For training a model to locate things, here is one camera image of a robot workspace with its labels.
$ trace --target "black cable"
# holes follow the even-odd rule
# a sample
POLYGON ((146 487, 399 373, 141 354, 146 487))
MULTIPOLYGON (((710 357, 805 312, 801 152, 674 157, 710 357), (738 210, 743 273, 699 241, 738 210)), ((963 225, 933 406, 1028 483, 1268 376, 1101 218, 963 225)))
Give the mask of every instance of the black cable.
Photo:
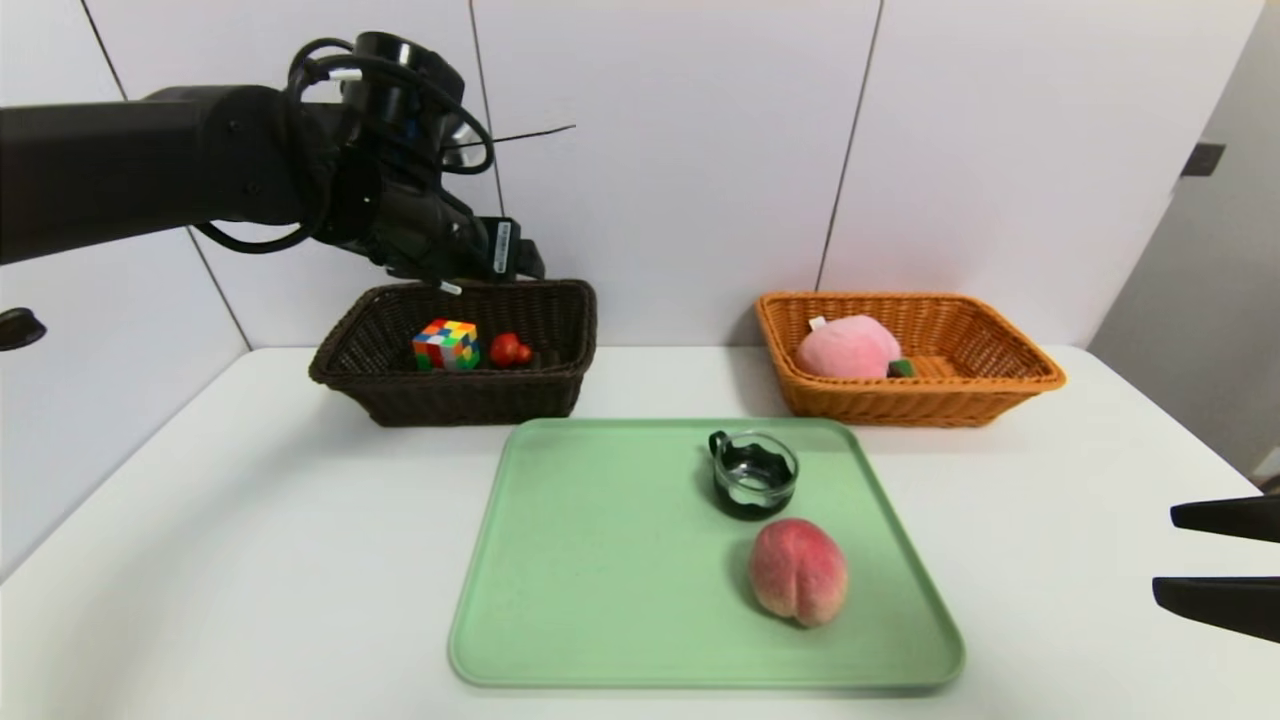
MULTIPOLYGON (((526 132, 525 135, 508 135, 507 137, 495 137, 493 140, 493 143, 498 145, 499 142, 507 142, 508 140, 525 140, 527 137, 541 137, 544 135, 556 135, 557 132, 564 132, 567 129, 573 129, 576 127, 577 127, 576 124, 573 124, 573 126, 561 126, 561 127, 554 128, 554 129, 544 129, 544 131, 539 131, 539 132, 526 132)), ((476 142, 463 142, 462 145, 445 145, 440 150, 456 150, 458 147, 475 147, 476 145, 484 145, 484 142, 483 141, 476 141, 476 142)))
POLYGON ((284 77, 292 78, 293 73, 298 72, 298 68, 302 67, 302 63, 310 60, 311 54, 315 53, 316 50, 320 50, 321 47, 340 47, 347 53, 351 53, 352 50, 356 49, 355 45, 337 37, 321 37, 319 40, 312 40, 311 42, 303 45, 297 51, 297 54, 293 55, 293 60, 289 61, 289 73, 284 77))
POLYGON ((244 242, 237 240, 212 223, 200 223, 196 229, 202 232, 214 242, 234 250, 237 252, 246 252, 251 255, 264 255, 268 252, 279 252, 280 250, 288 250, 294 245, 298 245, 303 240, 315 234, 324 223, 325 217, 329 211, 330 201, 330 181, 333 178, 333 163, 337 160, 333 158, 317 156, 315 147, 307 143, 307 131, 310 128, 307 122, 306 109, 302 106, 302 94, 314 85, 329 79, 329 74, 337 69, 357 69, 364 76, 376 77, 379 79, 394 82, 401 86, 408 86, 410 88, 431 97, 438 104, 443 105, 447 110, 452 111, 465 122, 472 132, 480 138, 479 142, 470 145, 484 145, 485 158, 479 165, 470 167, 453 167, 444 168, 442 164, 433 158, 426 158, 417 150, 415 150, 410 143, 396 137, 393 133, 383 129, 379 135, 385 135, 384 140, 393 141, 402 150, 407 150, 408 154, 413 156, 419 163, 426 165, 429 169, 439 168, 443 172, 472 176, 480 174, 488 170, 494 161, 494 141, 485 129, 480 120, 477 120, 461 102, 454 100, 449 94, 444 92, 440 87, 433 83, 426 77, 406 68, 404 65, 393 63, 390 60, 384 60, 381 58, 361 58, 356 55, 330 55, 326 58, 320 58, 316 60, 311 59, 311 54, 321 47, 340 47, 348 53, 355 49, 355 46, 346 40, 338 40, 335 37, 321 37, 319 40, 312 40, 311 42, 303 45, 297 54, 294 54, 293 60, 289 63, 289 81, 284 88, 284 106, 285 106, 285 136, 289 143, 289 151, 296 158, 302 158, 307 177, 312 181, 308 188, 310 200, 308 211, 303 217, 302 223, 298 228, 289 234, 273 240, 269 242, 244 242))
POLYGON ((430 96, 445 109, 462 118, 462 122, 470 126, 471 131, 480 138, 479 145, 485 146, 485 158, 479 165, 444 168, 444 172, 460 176, 477 176, 493 167, 493 137, 489 135, 489 131, 486 131, 485 127, 480 124, 480 120, 468 113, 461 102, 449 96, 448 92, 440 90, 439 86, 429 81, 426 77, 406 68, 404 65, 392 63, 390 60, 383 60, 381 58, 358 58, 355 55, 332 55, 329 58, 320 58, 317 60, 312 60, 311 67, 315 70, 314 76, 320 77, 317 79, 308 79, 307 85, 305 85, 302 90, 320 82, 320 79, 328 78, 328 74, 333 70, 356 69, 360 70, 361 74, 371 74, 381 77, 383 79, 398 82, 399 85, 407 85, 422 95, 430 96))

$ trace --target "table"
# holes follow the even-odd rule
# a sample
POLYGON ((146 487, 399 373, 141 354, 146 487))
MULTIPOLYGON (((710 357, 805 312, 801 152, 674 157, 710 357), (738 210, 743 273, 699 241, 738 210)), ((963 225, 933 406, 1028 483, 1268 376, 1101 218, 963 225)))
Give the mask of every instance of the table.
MULTIPOLYGON (((378 428, 307 379, 312 351, 261 350, 0 589, 4 717, 1270 716, 1280 646, 1149 589, 1280 573, 1280 547, 1169 523, 1256 491, 1100 361, 1050 352, 1068 387, 988 428, 856 429, 965 635, 937 693, 463 684, 445 638, 509 428, 378 428)), ((763 348, 600 348, 576 411, 785 414, 763 348)))

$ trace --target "brown wicker basket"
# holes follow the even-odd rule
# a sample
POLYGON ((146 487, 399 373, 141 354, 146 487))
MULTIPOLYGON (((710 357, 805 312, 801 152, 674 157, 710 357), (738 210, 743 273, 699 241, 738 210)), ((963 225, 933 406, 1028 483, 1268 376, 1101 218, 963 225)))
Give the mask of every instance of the brown wicker basket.
POLYGON ((581 281, 467 284, 451 296, 424 284, 370 290, 329 333, 311 379, 360 402, 379 425, 497 425, 563 418, 595 355, 595 292, 581 281), (421 372, 412 337, 435 318, 475 323, 479 368, 421 372), (488 364, 493 337, 513 332, 527 368, 488 364))
POLYGON ((782 396, 796 415, 854 425, 977 427, 1066 375, 988 305, 963 295, 772 293, 755 305, 782 396), (902 345, 915 378, 833 379, 795 361, 809 319, 870 315, 902 345))

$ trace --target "peach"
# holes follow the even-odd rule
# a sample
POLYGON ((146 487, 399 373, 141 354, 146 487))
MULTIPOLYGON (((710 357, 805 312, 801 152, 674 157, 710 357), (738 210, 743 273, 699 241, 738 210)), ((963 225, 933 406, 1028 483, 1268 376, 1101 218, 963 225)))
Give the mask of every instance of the peach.
POLYGON ((822 528, 787 518, 755 537, 751 588, 765 610, 814 628, 836 619, 849 592, 845 553, 822 528))

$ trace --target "plush toy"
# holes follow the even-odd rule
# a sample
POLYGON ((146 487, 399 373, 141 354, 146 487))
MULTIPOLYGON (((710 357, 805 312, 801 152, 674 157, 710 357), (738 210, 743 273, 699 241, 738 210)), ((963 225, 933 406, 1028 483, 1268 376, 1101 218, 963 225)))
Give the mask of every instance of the plush toy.
POLYGON ((800 342, 796 364, 824 378, 883 378, 902 357, 893 333, 868 315, 841 318, 818 327, 800 342))

